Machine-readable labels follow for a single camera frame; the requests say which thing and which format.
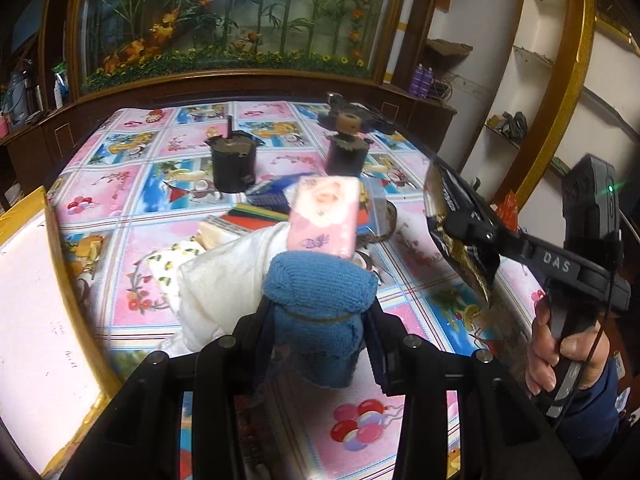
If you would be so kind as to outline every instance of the white board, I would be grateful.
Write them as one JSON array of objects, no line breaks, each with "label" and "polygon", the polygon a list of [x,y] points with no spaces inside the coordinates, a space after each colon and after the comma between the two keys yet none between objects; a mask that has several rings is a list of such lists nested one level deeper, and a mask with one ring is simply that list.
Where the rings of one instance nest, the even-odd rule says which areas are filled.
[{"label": "white board", "polygon": [[0,218],[0,416],[42,474],[110,393],[91,362],[97,354],[86,351],[88,331],[69,304],[68,282],[60,281],[66,275],[44,190],[34,193]]}]

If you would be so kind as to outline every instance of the table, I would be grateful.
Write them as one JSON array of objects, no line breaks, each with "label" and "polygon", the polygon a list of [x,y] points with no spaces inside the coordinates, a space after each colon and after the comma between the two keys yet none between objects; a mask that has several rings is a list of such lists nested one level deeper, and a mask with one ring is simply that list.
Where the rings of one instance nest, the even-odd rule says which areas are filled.
[{"label": "table", "polygon": [[[207,136],[234,126],[259,136],[257,180],[322,172],[328,132],[318,125],[324,104],[236,101],[116,111],[80,147],[54,183],[49,199],[58,216],[68,271],[81,309],[116,371],[126,377],[178,328],[145,256],[196,233],[200,219],[244,200],[213,186]],[[490,309],[439,254],[427,232],[422,184],[429,159],[401,134],[368,135],[364,173],[383,179],[398,210],[391,240],[370,246],[380,269],[378,299],[439,348],[471,354],[490,348],[511,372],[523,371],[533,306],[542,292],[520,264],[503,261]],[[265,463],[274,478],[390,478],[402,419],[401,397],[387,398],[373,380],[366,351],[345,390],[323,390],[286,363],[252,399],[239,399],[248,463]],[[450,471],[459,453],[456,395],[447,396]],[[367,415],[379,430],[364,438],[333,430],[345,418]],[[190,398],[186,396],[180,478],[191,475]]]}]

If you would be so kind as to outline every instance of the pink tissue packet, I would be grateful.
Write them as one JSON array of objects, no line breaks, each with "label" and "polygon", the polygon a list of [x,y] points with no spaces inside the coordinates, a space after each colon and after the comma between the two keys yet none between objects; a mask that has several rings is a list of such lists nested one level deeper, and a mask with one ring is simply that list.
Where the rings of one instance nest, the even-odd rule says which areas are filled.
[{"label": "pink tissue packet", "polygon": [[360,179],[303,176],[289,215],[289,251],[317,251],[350,260],[356,247]]}]

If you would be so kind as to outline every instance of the glass panel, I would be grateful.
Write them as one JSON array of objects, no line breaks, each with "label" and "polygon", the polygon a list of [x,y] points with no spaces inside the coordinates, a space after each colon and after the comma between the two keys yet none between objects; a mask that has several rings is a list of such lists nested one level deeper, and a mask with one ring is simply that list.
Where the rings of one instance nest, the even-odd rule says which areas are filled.
[{"label": "glass panel", "polygon": [[84,0],[83,91],[215,68],[369,77],[386,1]]}]

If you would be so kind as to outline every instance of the brown knob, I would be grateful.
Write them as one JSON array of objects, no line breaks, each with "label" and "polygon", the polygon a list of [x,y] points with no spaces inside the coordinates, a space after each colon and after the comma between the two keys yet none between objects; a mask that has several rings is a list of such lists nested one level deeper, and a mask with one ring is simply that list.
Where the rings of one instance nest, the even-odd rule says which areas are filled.
[{"label": "brown knob", "polygon": [[339,134],[357,135],[362,126],[362,120],[355,114],[339,114],[335,121],[335,129]]}]

